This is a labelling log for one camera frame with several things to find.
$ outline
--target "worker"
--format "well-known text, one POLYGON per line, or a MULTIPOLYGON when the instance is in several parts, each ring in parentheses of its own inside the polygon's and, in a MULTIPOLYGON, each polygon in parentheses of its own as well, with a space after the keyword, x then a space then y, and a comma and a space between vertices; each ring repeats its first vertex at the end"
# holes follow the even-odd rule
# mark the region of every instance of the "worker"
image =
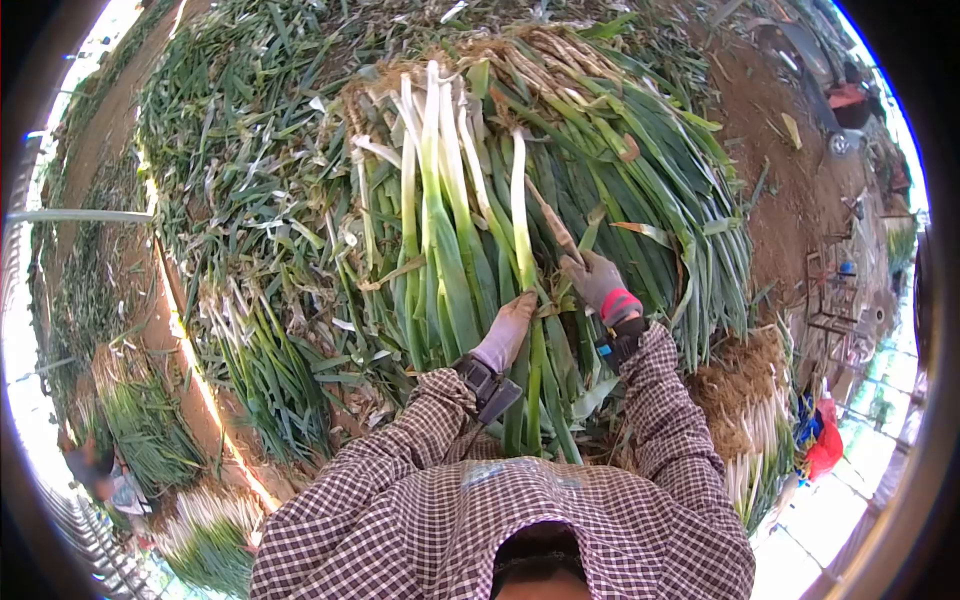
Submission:
POLYGON ((396 421, 343 448, 270 517, 251 598, 750 596, 754 556, 670 333, 643 318, 613 263, 583 258, 562 267, 612 330, 598 349, 627 388, 637 474, 502 459, 480 435, 490 403, 511 392, 500 374, 536 310, 527 291, 454 368, 420 375, 396 421))
POLYGON ((77 448, 62 429, 57 445, 63 452, 63 460, 73 473, 74 479, 84 485, 87 493, 98 500, 107 500, 113 495, 113 479, 110 476, 113 470, 112 451, 98 452, 92 435, 87 437, 84 445, 77 448))
POLYGON ((153 511, 116 444, 109 450, 97 451, 95 438, 90 435, 84 445, 77 448, 63 430, 57 444, 74 479, 82 483, 93 498, 109 502, 128 516, 143 516, 153 511))

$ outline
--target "work glove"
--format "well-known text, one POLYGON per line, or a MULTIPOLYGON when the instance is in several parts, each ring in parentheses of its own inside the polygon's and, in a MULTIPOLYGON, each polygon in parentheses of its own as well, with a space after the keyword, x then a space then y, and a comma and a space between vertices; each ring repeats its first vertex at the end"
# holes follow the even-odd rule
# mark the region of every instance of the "work glove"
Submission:
POLYGON ((531 288, 500 308, 487 336, 470 354, 497 373, 506 371, 523 346, 535 310, 537 292, 531 288))
POLYGON ((593 251, 584 250, 581 256, 586 266, 564 255, 560 258, 560 268, 580 297, 600 315, 604 325, 613 327, 628 317, 643 316, 643 304, 624 287, 616 265, 593 251))

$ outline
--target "wrist strap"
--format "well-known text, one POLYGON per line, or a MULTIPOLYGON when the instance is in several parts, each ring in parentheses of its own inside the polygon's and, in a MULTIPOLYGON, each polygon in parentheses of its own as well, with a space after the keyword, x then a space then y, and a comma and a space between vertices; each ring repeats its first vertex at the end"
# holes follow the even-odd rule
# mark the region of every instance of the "wrist strap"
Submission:
POLYGON ((523 390, 517 384, 510 379, 503 379, 472 354, 461 356, 451 369, 460 375, 467 389, 473 392, 477 402, 477 420, 486 425, 494 422, 523 395, 523 390))
POLYGON ((643 317, 630 319, 617 325, 594 343, 597 353, 607 361, 611 370, 620 375, 620 366, 636 354, 643 341, 643 332, 647 330, 647 320, 643 317))

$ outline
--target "tire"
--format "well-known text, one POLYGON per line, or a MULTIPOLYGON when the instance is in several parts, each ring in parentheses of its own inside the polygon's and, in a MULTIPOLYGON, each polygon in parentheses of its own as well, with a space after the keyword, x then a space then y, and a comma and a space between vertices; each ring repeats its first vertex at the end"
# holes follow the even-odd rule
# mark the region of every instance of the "tire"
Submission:
POLYGON ((850 140, 842 133, 831 133, 827 139, 827 148, 830 155, 837 158, 847 156, 853 149, 850 140))

